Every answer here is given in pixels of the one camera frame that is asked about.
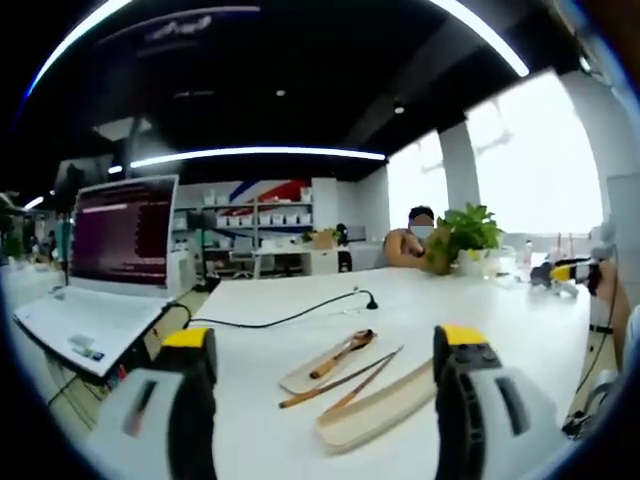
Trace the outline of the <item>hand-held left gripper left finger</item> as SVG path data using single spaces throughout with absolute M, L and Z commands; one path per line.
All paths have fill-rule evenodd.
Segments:
M 214 330 L 180 330 L 102 402 L 89 452 L 108 479 L 214 479 Z

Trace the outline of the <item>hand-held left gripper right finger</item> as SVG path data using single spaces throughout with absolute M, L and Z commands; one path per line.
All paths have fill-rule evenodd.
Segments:
M 438 479 L 530 479 L 558 449 L 553 400 L 479 331 L 437 326 L 433 367 Z

